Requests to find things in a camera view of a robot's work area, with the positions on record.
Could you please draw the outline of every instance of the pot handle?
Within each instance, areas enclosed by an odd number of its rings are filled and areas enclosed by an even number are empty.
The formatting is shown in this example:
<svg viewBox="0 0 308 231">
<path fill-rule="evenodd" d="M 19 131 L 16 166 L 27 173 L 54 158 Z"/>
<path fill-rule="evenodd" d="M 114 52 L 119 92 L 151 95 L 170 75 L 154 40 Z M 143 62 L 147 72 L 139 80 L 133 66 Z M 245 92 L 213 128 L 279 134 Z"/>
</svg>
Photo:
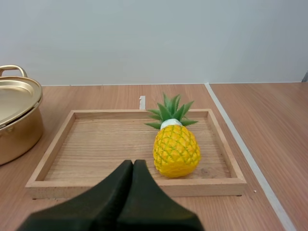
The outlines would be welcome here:
<svg viewBox="0 0 308 231">
<path fill-rule="evenodd" d="M 19 67 L 19 66 L 16 66 L 16 65 L 5 65 L 5 66 L 0 66 L 0 77 L 2 76 L 2 73 L 3 73 L 4 71 L 8 71 L 8 70 L 19 70 L 19 71 L 21 72 L 21 76 L 22 76 L 22 77 L 28 78 L 27 73 L 25 72 L 25 70 L 22 69 L 22 68 Z"/>
</svg>

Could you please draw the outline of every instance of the pineapple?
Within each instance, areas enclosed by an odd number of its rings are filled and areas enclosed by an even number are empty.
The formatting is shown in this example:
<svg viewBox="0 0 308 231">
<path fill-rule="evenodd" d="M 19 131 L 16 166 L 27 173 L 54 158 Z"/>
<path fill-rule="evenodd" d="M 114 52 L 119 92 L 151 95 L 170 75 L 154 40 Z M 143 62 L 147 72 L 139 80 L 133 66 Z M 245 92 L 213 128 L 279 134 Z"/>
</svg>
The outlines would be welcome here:
<svg viewBox="0 0 308 231">
<path fill-rule="evenodd" d="M 164 94 L 164 105 L 158 103 L 159 110 L 148 110 L 153 113 L 150 117 L 160 122 L 146 124 L 160 129 L 153 147 L 154 165 L 162 175 L 170 178 L 190 174 L 201 159 L 196 138 L 186 128 L 197 123 L 185 117 L 193 102 L 184 104 L 178 110 L 179 102 L 180 95 L 170 100 Z"/>
</svg>

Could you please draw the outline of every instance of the gold pot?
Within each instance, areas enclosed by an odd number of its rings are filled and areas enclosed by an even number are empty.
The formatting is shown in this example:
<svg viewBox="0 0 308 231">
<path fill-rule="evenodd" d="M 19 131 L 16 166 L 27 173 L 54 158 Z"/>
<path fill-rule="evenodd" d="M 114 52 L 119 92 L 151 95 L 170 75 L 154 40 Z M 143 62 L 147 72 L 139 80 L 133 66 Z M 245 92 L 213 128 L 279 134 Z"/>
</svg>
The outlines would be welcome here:
<svg viewBox="0 0 308 231">
<path fill-rule="evenodd" d="M 19 70 L 21 77 L 5 76 L 5 70 Z M 32 148 L 43 133 L 39 105 L 42 86 L 27 77 L 19 66 L 0 66 L 0 165 Z"/>
</svg>

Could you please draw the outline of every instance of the pineapple crown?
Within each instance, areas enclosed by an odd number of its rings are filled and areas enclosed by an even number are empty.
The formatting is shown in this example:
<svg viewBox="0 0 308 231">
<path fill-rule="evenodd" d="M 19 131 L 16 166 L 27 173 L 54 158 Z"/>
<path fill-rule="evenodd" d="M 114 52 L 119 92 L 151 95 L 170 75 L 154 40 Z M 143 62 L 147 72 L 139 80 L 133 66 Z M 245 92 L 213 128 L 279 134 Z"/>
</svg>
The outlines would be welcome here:
<svg viewBox="0 0 308 231">
<path fill-rule="evenodd" d="M 177 95 L 173 97 L 172 99 L 169 99 L 164 94 L 164 105 L 158 103 L 158 109 L 150 109 L 148 112 L 153 113 L 152 115 L 149 115 L 150 118 L 159 120 L 159 123 L 147 123 L 146 125 L 149 125 L 155 129 L 160 129 L 162 123 L 168 119 L 177 119 L 183 126 L 188 126 L 191 124 L 197 123 L 197 121 L 189 120 L 185 116 L 185 114 L 188 112 L 189 108 L 193 104 L 193 101 L 183 104 L 182 107 L 178 110 L 179 103 L 180 103 L 180 95 Z"/>
</svg>

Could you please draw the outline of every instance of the tray rim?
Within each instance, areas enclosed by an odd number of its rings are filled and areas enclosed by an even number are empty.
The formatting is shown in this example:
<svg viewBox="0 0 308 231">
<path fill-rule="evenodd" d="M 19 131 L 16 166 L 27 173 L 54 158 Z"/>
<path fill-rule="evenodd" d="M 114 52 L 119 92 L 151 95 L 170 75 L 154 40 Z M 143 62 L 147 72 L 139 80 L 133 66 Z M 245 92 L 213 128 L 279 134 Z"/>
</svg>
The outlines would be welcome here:
<svg viewBox="0 0 308 231">
<path fill-rule="evenodd" d="M 219 179 L 167 179 L 167 180 L 155 180 L 156 183 L 172 197 L 177 196 L 210 196 L 210 195 L 242 195 L 245 187 L 246 180 L 243 173 L 237 164 L 237 161 L 233 155 L 233 152 L 219 126 L 219 123 L 212 111 L 212 109 L 191 109 L 189 112 L 205 113 L 208 118 L 211 128 L 217 137 L 219 148 L 222 152 L 223 158 L 226 162 L 228 171 L 230 172 L 230 178 Z M 63 190 L 76 189 L 77 191 L 85 191 L 95 184 L 97 181 L 44 181 L 48 171 L 50 170 L 60 148 L 63 145 L 69 131 L 71 130 L 74 122 L 78 118 L 87 116 L 87 114 L 95 113 L 146 113 L 147 110 L 132 109 L 132 110 L 71 110 L 58 132 L 51 141 L 48 149 L 41 158 L 36 169 L 32 173 L 30 179 L 26 184 L 26 189 L 31 196 L 35 199 L 39 198 L 57 198 L 52 197 L 52 193 L 43 192 L 44 189 L 50 188 L 56 190 L 60 195 L 65 194 L 69 196 L 70 192 L 64 193 Z"/>
</svg>

